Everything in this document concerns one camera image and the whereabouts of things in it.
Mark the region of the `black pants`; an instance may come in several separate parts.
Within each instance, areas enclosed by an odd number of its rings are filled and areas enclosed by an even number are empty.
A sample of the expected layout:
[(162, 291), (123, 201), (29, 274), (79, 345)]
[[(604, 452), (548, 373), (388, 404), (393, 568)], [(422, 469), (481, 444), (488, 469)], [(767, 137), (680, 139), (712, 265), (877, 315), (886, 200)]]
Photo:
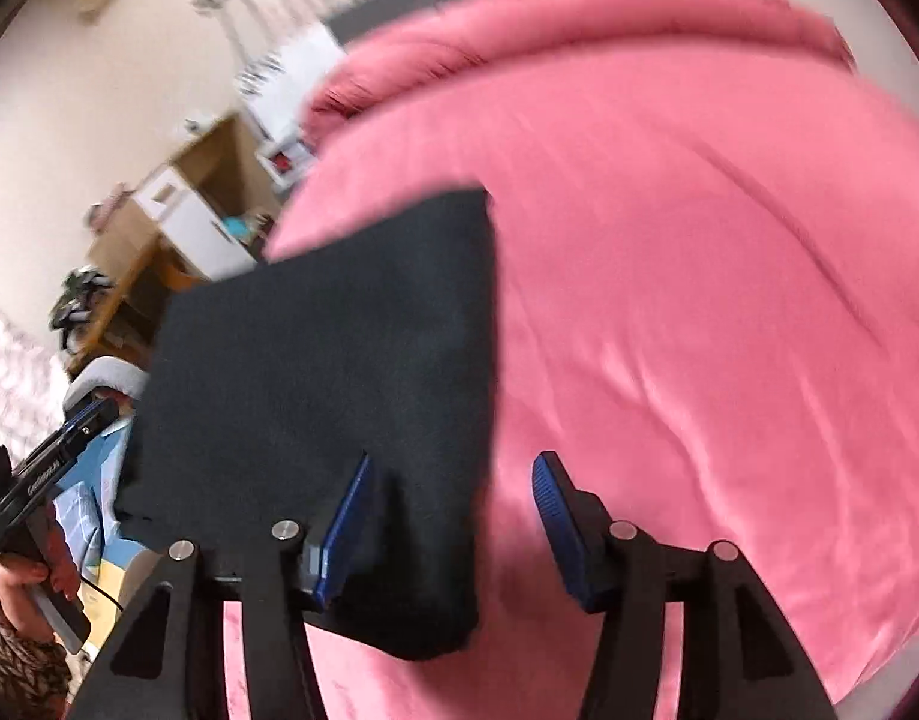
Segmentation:
[(491, 458), (497, 319), (482, 188), (170, 302), (119, 473), (121, 530), (242, 557), (375, 470), (318, 626), (403, 660), (468, 644)]

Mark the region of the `wooden white cabinet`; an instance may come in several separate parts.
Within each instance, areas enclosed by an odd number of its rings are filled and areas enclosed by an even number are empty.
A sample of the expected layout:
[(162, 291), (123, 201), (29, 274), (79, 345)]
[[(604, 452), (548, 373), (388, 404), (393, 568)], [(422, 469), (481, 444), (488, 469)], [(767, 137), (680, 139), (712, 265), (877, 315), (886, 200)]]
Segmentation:
[(219, 119), (126, 193), (95, 236), (87, 262), (108, 277), (123, 277), (140, 249), (162, 238), (204, 280), (253, 268), (256, 257), (232, 224), (276, 218), (281, 210), (256, 146), (243, 115)]

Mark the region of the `potted green plant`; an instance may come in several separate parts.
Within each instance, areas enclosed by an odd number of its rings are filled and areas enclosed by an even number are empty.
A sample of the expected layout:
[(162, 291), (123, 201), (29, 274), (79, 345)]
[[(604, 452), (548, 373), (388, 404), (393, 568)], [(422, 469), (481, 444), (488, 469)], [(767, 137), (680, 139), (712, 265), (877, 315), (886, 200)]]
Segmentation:
[(95, 266), (84, 265), (67, 273), (62, 293), (50, 312), (50, 328), (59, 333), (59, 349), (71, 349), (71, 337), (79, 327), (89, 325), (92, 310), (101, 296), (115, 286), (112, 278)]

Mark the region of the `white grey nightstand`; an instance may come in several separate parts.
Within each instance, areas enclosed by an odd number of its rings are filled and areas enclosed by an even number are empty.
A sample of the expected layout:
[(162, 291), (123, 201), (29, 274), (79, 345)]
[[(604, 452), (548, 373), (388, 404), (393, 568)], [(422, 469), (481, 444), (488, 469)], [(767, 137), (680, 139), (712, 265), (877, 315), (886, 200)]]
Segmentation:
[(302, 107), (344, 57), (334, 32), (316, 21), (236, 76), (236, 93), (258, 137), (254, 156), (279, 197), (304, 178), (311, 164), (300, 137)]

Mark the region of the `wooden desk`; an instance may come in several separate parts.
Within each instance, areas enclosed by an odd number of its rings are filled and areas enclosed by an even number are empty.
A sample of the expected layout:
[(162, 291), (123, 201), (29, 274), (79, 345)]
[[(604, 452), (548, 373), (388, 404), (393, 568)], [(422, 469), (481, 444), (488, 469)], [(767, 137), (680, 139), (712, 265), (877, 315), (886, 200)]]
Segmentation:
[(64, 363), (73, 379), (89, 362), (112, 356), (147, 369), (169, 302), (204, 283), (162, 234), (147, 242), (112, 288), (100, 294), (77, 348)]

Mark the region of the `grey chair back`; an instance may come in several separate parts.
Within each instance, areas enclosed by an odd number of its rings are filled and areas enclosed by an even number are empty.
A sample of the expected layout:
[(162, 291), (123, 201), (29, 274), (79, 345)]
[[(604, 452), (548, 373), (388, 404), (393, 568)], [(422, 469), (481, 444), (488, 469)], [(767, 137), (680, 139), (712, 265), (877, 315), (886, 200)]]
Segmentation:
[(115, 356), (95, 358), (69, 383), (62, 408), (66, 415), (74, 413), (76, 406), (99, 388), (113, 390), (137, 400), (146, 388), (147, 377), (149, 374), (146, 371), (124, 359)]

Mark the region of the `red rolled duvet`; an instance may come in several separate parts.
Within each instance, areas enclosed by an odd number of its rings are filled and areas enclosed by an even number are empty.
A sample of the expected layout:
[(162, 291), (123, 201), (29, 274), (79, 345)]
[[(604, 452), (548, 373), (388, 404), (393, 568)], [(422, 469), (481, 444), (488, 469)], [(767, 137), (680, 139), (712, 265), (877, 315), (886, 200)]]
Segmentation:
[(799, 50), (852, 70), (834, 23), (790, 0), (451, 0), (355, 39), (300, 109), (320, 146), (347, 121), (446, 78), (624, 39), (713, 39)]

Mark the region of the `pink bed blanket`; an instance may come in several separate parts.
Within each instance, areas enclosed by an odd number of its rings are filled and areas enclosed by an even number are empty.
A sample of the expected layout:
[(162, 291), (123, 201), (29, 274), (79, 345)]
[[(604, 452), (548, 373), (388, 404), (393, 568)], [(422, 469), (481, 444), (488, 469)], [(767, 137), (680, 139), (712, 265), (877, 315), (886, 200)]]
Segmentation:
[(834, 699), (919, 629), (919, 120), (804, 55), (595, 47), (332, 133), (269, 254), (491, 192), (500, 366), (480, 622), (427, 663), (313, 632), (336, 718), (570, 718), (598, 621), (530, 470), (552, 449), (666, 543), (738, 544)]

